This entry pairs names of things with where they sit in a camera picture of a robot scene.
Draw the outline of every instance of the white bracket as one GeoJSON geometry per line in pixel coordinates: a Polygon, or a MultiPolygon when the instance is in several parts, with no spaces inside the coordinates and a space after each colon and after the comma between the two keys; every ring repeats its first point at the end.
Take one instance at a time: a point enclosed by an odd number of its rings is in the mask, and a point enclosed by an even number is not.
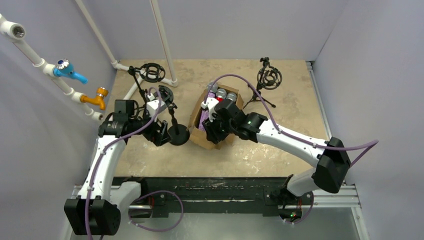
{"type": "Polygon", "coordinates": [[[213,116],[215,112],[215,106],[219,103],[216,98],[214,97],[208,97],[206,99],[206,103],[204,101],[201,102],[201,108],[205,110],[209,110],[209,121],[213,122],[215,117],[213,116]]]}

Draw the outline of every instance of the purple object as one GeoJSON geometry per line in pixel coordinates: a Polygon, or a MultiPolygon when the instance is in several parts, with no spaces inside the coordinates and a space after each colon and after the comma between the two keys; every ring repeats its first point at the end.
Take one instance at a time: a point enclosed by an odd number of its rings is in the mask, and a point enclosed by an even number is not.
{"type": "MultiPolygon", "coordinates": [[[[208,98],[215,98],[215,93],[209,92],[207,94],[208,98]]],[[[209,118],[209,111],[208,110],[202,110],[200,115],[200,121],[199,121],[199,129],[203,132],[206,132],[205,127],[203,126],[203,121],[209,118]]]]}

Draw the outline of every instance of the pipe fitting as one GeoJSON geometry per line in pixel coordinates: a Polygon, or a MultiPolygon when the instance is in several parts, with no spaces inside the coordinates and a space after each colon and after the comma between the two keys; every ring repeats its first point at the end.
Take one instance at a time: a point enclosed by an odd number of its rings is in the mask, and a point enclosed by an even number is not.
{"type": "Polygon", "coordinates": [[[32,64],[35,68],[40,69],[44,75],[47,75],[49,77],[56,78],[53,71],[55,70],[55,65],[49,64],[44,60],[44,58],[41,58],[41,62],[39,64],[32,64]]]}

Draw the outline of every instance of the tripod stand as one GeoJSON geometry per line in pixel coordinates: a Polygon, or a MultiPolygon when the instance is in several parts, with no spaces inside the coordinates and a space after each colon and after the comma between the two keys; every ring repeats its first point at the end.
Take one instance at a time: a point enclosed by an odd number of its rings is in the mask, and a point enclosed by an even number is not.
{"type": "MultiPolygon", "coordinates": [[[[261,95],[262,93],[261,93],[261,89],[262,88],[264,88],[261,84],[259,84],[259,82],[256,84],[256,90],[257,90],[257,92],[259,93],[259,95],[261,95]]],[[[258,99],[259,97],[258,97],[258,95],[255,93],[255,92],[253,92],[253,96],[251,97],[251,99],[244,105],[244,107],[243,107],[243,109],[249,104],[249,103],[252,103],[252,102],[260,102],[261,100],[260,99],[258,99]]],[[[268,100],[266,100],[265,98],[263,98],[262,97],[262,99],[263,99],[263,101],[265,101],[266,103],[268,103],[269,105],[271,105],[271,107],[273,107],[273,108],[276,108],[277,106],[275,105],[275,104],[273,104],[272,102],[270,102],[270,101],[268,101],[268,100]]]]}
{"type": "MultiPolygon", "coordinates": [[[[257,73],[256,90],[259,93],[259,95],[261,95],[262,94],[261,89],[274,90],[274,89],[278,88],[278,86],[281,84],[282,75],[281,75],[281,72],[277,68],[270,65],[270,58],[269,57],[261,57],[259,62],[262,63],[262,68],[257,73]]],[[[243,109],[249,103],[260,102],[261,100],[258,99],[258,98],[259,98],[259,96],[255,93],[255,91],[253,91],[253,96],[244,105],[243,109]]],[[[277,107],[275,104],[271,103],[270,101],[266,100],[265,98],[262,97],[262,99],[263,99],[263,101],[265,101],[266,103],[271,105],[271,107],[273,107],[273,108],[277,107]]]]}

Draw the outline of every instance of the white vertical pole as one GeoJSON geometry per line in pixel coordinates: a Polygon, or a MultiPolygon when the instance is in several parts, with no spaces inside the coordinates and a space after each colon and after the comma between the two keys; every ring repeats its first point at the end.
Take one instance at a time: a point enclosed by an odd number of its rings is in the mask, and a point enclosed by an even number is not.
{"type": "Polygon", "coordinates": [[[164,23],[162,22],[161,12],[159,11],[159,4],[157,0],[150,0],[151,9],[153,10],[154,19],[156,20],[157,30],[159,31],[160,40],[162,42],[163,51],[165,52],[166,61],[169,66],[173,87],[178,85],[177,76],[175,74],[174,63],[171,58],[170,48],[168,46],[167,36],[165,34],[164,23]]]}

